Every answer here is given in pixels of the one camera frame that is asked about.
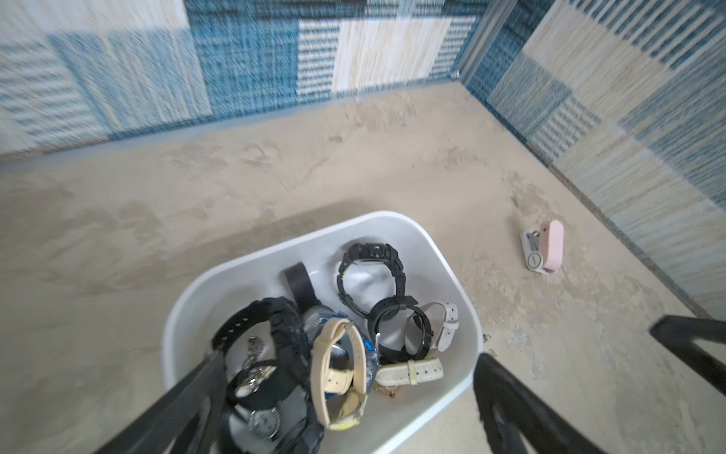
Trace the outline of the rose gold white watch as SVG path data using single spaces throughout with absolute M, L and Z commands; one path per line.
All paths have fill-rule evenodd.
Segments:
M 403 345 L 391 347 L 381 342 L 381 327 L 404 314 Z M 372 309 L 368 328 L 375 338 L 380 365 L 375 376 L 377 388 L 395 395 L 405 386 L 438 381 L 444 367 L 434 354 L 446 351 L 459 329 L 458 307 L 449 302 L 421 306 L 410 296 L 391 297 Z

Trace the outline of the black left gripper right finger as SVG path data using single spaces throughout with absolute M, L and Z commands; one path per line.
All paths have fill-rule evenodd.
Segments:
M 491 452 L 601 453 L 493 356 L 478 356 L 473 385 Z

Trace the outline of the black rugged digital watch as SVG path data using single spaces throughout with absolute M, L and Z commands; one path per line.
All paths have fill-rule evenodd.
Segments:
M 355 315 L 367 319 L 372 310 L 366 306 L 359 306 L 355 296 L 367 296 L 365 291 L 378 289 L 382 295 L 384 274 L 386 268 L 391 274 L 395 290 L 392 296 L 404 297 L 406 294 L 406 273 L 399 253 L 391 244 L 387 243 L 355 243 L 344 253 L 338 267 L 337 287 L 340 302 L 352 310 Z

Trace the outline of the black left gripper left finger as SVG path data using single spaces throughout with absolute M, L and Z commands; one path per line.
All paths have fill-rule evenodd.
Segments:
M 98 452 L 210 452 L 226 386 L 224 356 L 215 351 Z

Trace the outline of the silver metal link watch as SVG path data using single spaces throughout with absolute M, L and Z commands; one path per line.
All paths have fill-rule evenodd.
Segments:
M 253 367 L 264 353 L 265 344 L 257 336 L 248 338 L 247 359 L 243 369 L 237 374 L 238 384 L 234 385 L 234 397 L 241 398 L 256 393 L 262 382 L 274 372 L 273 366 Z M 279 436 L 282 416 L 277 406 L 266 410 L 249 410 L 241 404 L 234 404 L 233 414 L 255 438 L 274 440 Z

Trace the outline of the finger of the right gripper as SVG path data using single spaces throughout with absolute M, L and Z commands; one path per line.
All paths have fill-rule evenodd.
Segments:
M 701 378 L 725 395 L 725 362 L 696 344 L 725 344 L 725 323 L 710 319 L 666 315 L 651 328 L 650 335 Z

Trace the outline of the black slim band watch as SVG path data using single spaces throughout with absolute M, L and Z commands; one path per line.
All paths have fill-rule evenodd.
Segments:
M 431 349 L 431 322 L 412 296 L 379 301 L 367 318 L 367 327 L 373 341 L 380 335 L 377 351 L 382 365 L 421 361 Z

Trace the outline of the black chunky watch front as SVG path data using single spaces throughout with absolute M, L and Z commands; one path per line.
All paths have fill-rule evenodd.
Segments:
M 246 397 L 234 397 L 237 374 L 247 359 L 248 338 L 257 336 L 265 344 L 264 353 L 253 367 L 273 366 L 274 372 L 259 390 Z M 298 306 L 285 297 L 254 301 L 238 310 L 211 340 L 214 351 L 227 357 L 242 345 L 246 354 L 226 365 L 226 401 L 219 423 L 219 453 L 317 453 L 324 428 L 318 422 L 310 393 L 311 354 Z M 277 406 L 282 416 L 279 436 L 260 440 L 233 414 L 234 404 L 249 410 Z

